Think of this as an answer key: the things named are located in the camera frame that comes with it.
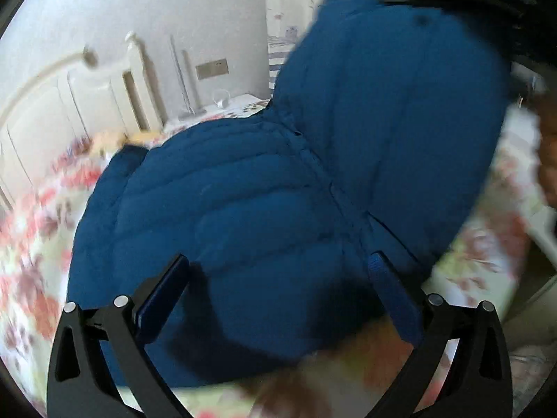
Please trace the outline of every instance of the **electrical outlet plate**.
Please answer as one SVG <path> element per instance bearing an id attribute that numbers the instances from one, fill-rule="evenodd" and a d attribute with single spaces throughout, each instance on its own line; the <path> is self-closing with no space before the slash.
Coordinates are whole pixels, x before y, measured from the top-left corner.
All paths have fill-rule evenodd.
<path id="1" fill-rule="evenodd" d="M 197 65 L 196 72 L 199 80 L 219 75 L 226 75 L 228 73 L 228 63 L 226 58 L 223 58 L 222 60 L 210 61 L 208 63 Z"/>

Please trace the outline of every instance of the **striped curtain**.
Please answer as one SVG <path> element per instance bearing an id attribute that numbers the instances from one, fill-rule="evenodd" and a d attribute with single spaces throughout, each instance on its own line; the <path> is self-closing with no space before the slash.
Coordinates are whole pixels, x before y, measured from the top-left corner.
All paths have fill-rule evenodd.
<path id="1" fill-rule="evenodd" d="M 289 52 L 296 46 L 313 21 L 323 0 L 267 0 L 267 36 L 269 49 L 269 88 Z"/>

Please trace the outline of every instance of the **blue puffer jacket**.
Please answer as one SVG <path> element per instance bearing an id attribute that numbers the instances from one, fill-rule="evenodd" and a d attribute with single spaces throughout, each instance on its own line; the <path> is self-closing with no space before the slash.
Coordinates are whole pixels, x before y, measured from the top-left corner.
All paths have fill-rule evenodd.
<path id="1" fill-rule="evenodd" d="M 170 386 L 272 370 L 357 332 L 383 313 L 369 255 L 420 284 L 467 217 L 505 112 L 504 39 L 481 17 L 328 0 L 270 108 L 112 160 L 69 298 L 104 306 L 177 253 L 194 261 L 147 346 Z"/>

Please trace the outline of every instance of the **floral bedsheet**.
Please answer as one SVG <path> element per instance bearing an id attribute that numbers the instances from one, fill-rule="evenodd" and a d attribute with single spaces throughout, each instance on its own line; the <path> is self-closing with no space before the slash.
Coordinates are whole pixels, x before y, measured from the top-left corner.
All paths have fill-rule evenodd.
<path id="1" fill-rule="evenodd" d="M 218 117 L 247 117 L 265 102 Z M 188 124 L 174 127 L 152 146 Z M 91 159 L 87 142 L 74 143 L 43 185 L 18 201 L 0 230 L 0 357 L 25 395 L 46 416 L 46 376 L 56 326 L 66 299 L 74 232 L 108 159 Z M 527 197 L 512 158 L 498 150 L 485 191 L 452 247 L 434 269 L 427 292 L 450 303 L 491 300 L 499 313 L 509 304 L 527 250 L 520 209 Z M 448 347 L 421 406 L 434 402 L 454 348 Z M 411 345 L 388 319 L 367 326 L 334 350 L 303 360 L 294 370 L 174 393 L 196 418 L 304 416 L 362 417 L 402 368 Z M 126 403 L 137 406 L 130 391 Z"/>

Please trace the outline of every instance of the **white wall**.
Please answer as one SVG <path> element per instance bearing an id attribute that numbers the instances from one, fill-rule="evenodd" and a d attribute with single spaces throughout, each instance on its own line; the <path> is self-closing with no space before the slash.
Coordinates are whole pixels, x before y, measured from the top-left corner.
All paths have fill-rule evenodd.
<path id="1" fill-rule="evenodd" d="M 88 45 L 99 64 L 124 53 L 133 30 L 144 42 L 163 116 L 183 111 L 168 46 L 172 34 L 191 69 L 227 58 L 229 75 L 188 83 L 191 97 L 212 103 L 212 91 L 268 97 L 265 0 L 26 0 L 0 39 L 0 105 L 44 66 Z"/>

